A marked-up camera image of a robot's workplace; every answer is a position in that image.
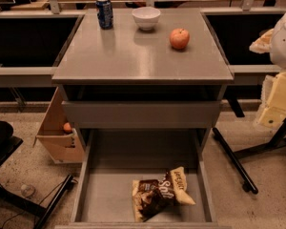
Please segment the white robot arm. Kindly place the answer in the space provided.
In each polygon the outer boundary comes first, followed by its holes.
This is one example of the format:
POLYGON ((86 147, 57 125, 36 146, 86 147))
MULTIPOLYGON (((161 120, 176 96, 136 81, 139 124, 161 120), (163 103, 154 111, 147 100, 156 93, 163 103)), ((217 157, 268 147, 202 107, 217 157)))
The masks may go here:
POLYGON ((286 69, 286 12, 277 21, 271 38, 271 61, 282 69, 286 69))

